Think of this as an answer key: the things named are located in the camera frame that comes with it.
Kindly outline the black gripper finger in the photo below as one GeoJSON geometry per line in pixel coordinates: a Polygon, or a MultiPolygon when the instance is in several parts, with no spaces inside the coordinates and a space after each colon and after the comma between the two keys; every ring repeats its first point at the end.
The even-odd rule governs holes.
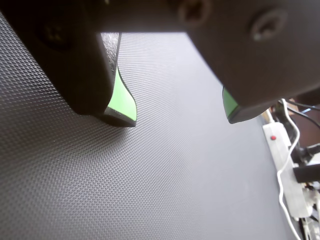
{"type": "Polygon", "coordinates": [[[58,93],[77,114],[134,127],[137,105],[124,83],[122,35],[105,46],[95,23],[103,0],[3,0],[0,11],[58,93]]]}
{"type": "Polygon", "coordinates": [[[181,0],[178,18],[223,85],[232,124],[320,86],[317,0],[181,0]]]}

